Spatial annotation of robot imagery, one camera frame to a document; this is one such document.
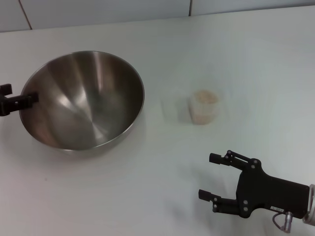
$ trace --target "white wall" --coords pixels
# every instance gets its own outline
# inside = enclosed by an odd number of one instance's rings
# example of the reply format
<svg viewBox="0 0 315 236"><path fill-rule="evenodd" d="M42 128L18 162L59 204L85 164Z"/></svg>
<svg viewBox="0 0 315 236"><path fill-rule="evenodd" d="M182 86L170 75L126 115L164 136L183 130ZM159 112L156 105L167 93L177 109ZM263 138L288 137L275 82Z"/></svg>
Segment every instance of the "white wall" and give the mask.
<svg viewBox="0 0 315 236"><path fill-rule="evenodd" d="M315 0L192 0L191 15L314 5Z"/></svg>
<svg viewBox="0 0 315 236"><path fill-rule="evenodd" d="M22 0L33 29L188 16L190 0Z"/></svg>
<svg viewBox="0 0 315 236"><path fill-rule="evenodd" d="M18 0L0 0L0 32L29 29Z"/></svg>

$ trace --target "metal bowl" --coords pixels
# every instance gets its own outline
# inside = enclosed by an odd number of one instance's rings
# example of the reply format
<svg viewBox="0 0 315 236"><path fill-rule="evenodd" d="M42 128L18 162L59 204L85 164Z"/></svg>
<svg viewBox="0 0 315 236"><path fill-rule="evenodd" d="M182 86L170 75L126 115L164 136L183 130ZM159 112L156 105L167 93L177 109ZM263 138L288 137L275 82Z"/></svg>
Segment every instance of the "metal bowl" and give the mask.
<svg viewBox="0 0 315 236"><path fill-rule="evenodd" d="M38 141L64 150L108 144L130 129L144 103L137 71L103 52L71 53L43 65L22 95L38 92L39 102L20 110L27 131Z"/></svg>

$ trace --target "table surface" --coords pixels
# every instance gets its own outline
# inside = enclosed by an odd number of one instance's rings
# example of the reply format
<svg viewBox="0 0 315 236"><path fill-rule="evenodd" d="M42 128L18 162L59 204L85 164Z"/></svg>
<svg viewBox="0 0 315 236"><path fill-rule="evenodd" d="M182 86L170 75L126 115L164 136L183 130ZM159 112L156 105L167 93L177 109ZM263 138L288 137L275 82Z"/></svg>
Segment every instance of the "table surface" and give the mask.
<svg viewBox="0 0 315 236"><path fill-rule="evenodd" d="M47 61L74 51L115 54L143 79L144 110L103 153L69 155L35 141L18 113L0 119L0 234L10 236L276 236L274 212L214 214L198 190L235 198L240 171L209 163L228 149L266 173L315 179L315 7L0 34L0 82L19 94ZM197 89L220 102L192 124ZM294 219L291 235L315 228Z"/></svg>

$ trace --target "small cup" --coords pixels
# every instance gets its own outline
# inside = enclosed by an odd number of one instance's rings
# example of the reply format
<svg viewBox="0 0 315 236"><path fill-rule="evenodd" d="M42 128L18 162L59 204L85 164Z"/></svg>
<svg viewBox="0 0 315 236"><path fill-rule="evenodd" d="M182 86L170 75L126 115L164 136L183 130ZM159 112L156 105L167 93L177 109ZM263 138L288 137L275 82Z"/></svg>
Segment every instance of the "small cup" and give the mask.
<svg viewBox="0 0 315 236"><path fill-rule="evenodd" d="M207 90L199 90L189 98L189 112L195 124L208 124L215 117L218 97Z"/></svg>

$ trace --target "bowl rim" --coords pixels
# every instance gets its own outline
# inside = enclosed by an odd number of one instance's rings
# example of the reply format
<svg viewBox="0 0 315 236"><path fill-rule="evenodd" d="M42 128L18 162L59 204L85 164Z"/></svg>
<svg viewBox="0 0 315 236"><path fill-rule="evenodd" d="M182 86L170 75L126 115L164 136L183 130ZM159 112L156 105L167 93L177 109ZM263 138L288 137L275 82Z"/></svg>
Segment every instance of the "bowl rim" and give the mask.
<svg viewBox="0 0 315 236"><path fill-rule="evenodd" d="M91 150L91 149L98 148L98 147L100 147L100 146L104 146L104 145L108 145L108 144L110 144L110 143L113 143L115 140L119 139L122 135L126 134L126 133L131 129L131 127L134 125L134 123L136 122L136 120L139 118L139 116L140 116L140 114L141 114L141 112L142 112L142 110L143 110L144 100L145 100L145 90L144 90L143 81L142 81L142 79L141 79L139 73L137 72L137 70L136 70L128 61L122 59L121 57L116 56L116 55L111 54L111 53L102 52L102 51L93 51L93 50L90 50L90 51L89 51L89 50L88 50L88 51L77 51L77 52L72 52L72 53L64 54L64 55L62 55L62 56L59 56L59 57L56 57L56 58L51 59L51 60L48 61L47 63L43 64L40 68L38 68L38 69L29 77L29 79L26 81L26 83L25 83L25 85L24 85L24 87L23 87L23 89L22 89L22 91L21 91L21 95L23 95L24 90L25 90L27 84L31 81L31 79L34 77L34 75L35 75L39 70L41 70L43 67L45 67L48 63L50 63L50 62L52 62L52 61L54 61L54 60L56 60L56 59L65 57L65 56L69 56L69 55L73 55L73 54L77 54L77 53L85 53L85 52L107 54L107 55L109 55L109 56L113 56L113 57L118 58L118 59L122 60L123 62L127 63L127 64L131 67L131 69L136 73L136 75L138 76L138 78L139 78L139 80L140 80L140 84L141 84L141 88L142 88L142 95L143 95L143 96L142 96L143 99L142 99L141 107L140 107L140 109L139 109L139 112L138 112L137 116L136 116L135 119L133 120L133 122L132 122L132 123L130 124L130 126L128 126L121 134L117 135L115 138L113 138L113 139L111 139L111 140L109 140L109 141L107 141L107 142L105 142L105 143L103 143L103 144L100 144L100 145L97 145L97 146L94 146L94 147L90 147L90 148L85 148L85 149L64 149L64 148L60 148L60 147L53 147L53 146L51 146L51 145L49 145L49 144L43 143L42 141L38 140L36 137L34 137L34 136L28 131L28 129L26 128L26 126L25 126L25 124L24 124L24 121L23 121L23 119L22 119L22 115L21 115L21 112L22 112L22 111L20 110L20 111L19 111L20 119L21 119L21 122L22 122L24 128L27 130L28 134L31 135L34 139L36 139L38 142L40 142L40 143L42 143L42 144L44 144L44 145L46 145L46 146L48 146L48 147L50 147L50 148L55 148L55 149L64 150L64 151L85 151L85 150Z"/></svg>

